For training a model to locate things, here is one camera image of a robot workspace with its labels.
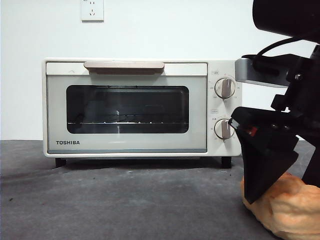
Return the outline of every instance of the timer knob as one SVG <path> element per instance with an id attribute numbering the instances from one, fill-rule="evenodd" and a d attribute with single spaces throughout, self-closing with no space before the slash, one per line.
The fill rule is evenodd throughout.
<path id="1" fill-rule="evenodd" d="M 215 83 L 214 90 L 220 98 L 227 99 L 235 93 L 235 83 L 231 78 L 224 77 Z"/>
<path id="2" fill-rule="evenodd" d="M 221 119 L 214 125 L 214 132 L 220 139 L 229 139 L 235 130 L 228 124 L 228 119 Z"/>

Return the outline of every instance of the oven door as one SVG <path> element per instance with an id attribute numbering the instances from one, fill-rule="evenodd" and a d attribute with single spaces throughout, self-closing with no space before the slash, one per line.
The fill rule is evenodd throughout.
<path id="1" fill-rule="evenodd" d="M 49 154 L 207 151 L 206 63 L 84 65 L 47 63 Z"/>

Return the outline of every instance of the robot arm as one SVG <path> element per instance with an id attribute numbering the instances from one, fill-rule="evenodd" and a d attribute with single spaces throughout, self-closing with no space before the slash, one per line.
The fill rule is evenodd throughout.
<path id="1" fill-rule="evenodd" d="M 245 55 L 235 63 L 239 82 L 287 87 L 284 95 L 274 97 L 271 107 L 275 111 L 238 107 L 229 120 L 241 143 L 244 196 L 249 203 L 297 160 L 296 135 L 315 146 L 302 180 L 320 187 L 320 45 L 310 58 L 263 56 L 274 47 L 302 39 L 319 43 L 320 2 L 254 0 L 252 12 L 259 29 L 292 38 L 274 43 L 257 55 Z"/>

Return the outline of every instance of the wall outlet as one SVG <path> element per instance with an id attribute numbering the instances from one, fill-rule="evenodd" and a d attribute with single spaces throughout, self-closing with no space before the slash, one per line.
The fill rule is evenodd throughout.
<path id="1" fill-rule="evenodd" d="M 104 0 L 81 0 L 81 20 L 102 22 L 104 20 Z"/>

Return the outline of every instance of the black cable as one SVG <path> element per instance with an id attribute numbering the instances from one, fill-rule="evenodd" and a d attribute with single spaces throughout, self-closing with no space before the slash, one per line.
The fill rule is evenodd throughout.
<path id="1" fill-rule="evenodd" d="M 277 41 L 267 47 L 265 47 L 264 49 L 262 49 L 260 52 L 257 53 L 257 55 L 254 57 L 253 61 L 252 61 L 252 66 L 254 68 L 256 68 L 257 66 L 257 59 L 262 56 L 263 54 L 265 54 L 266 52 L 270 51 L 271 49 L 274 49 L 276 47 L 279 47 L 281 45 L 284 45 L 284 44 L 289 44 L 289 43 L 294 43 L 294 42 L 297 42 L 297 41 L 300 41 L 300 40 L 303 40 L 309 36 L 312 36 L 316 33 L 320 32 L 320 27 L 312 30 L 312 31 L 309 31 L 307 33 L 304 33 L 304 34 L 301 34 L 301 35 L 298 35 L 298 36 L 293 36 L 293 37 L 290 37 L 290 38 L 286 38 L 286 39 L 283 39 L 283 40 L 280 40 L 280 41 Z"/>

